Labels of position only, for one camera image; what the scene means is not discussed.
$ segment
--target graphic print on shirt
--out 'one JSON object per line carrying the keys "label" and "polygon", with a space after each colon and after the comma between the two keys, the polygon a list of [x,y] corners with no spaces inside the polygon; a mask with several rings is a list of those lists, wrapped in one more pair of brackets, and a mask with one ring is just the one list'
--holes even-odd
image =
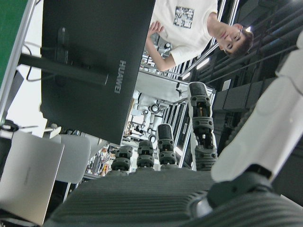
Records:
{"label": "graphic print on shirt", "polygon": [[176,6],[174,25],[179,27],[191,28],[194,17],[194,9]]}

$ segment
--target person in background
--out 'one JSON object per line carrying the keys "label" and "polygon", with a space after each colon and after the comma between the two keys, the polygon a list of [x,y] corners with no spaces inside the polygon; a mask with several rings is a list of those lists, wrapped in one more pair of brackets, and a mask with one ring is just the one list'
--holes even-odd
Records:
{"label": "person in background", "polygon": [[[230,26],[219,22],[217,8],[217,0],[156,0],[145,46],[160,71],[196,57],[212,37],[230,57],[248,52],[253,33],[240,24]],[[154,33],[172,45],[166,59],[154,47],[151,39]]]}

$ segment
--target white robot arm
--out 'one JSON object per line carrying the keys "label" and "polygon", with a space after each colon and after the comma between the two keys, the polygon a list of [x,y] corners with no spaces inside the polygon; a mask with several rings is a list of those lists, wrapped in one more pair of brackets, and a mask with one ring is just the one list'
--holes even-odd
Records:
{"label": "white robot arm", "polygon": [[231,181],[252,165],[266,169],[272,181],[296,146],[303,133],[303,32],[297,46],[212,167],[216,182]]}

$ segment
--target black monitor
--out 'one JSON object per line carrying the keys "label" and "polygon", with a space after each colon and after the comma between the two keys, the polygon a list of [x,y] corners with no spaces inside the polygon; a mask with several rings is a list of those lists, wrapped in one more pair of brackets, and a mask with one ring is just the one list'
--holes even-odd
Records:
{"label": "black monitor", "polygon": [[41,111],[46,119],[120,144],[154,2],[44,1],[42,56],[99,73],[101,81],[108,76],[105,85],[98,76],[94,83],[81,73],[43,79]]}

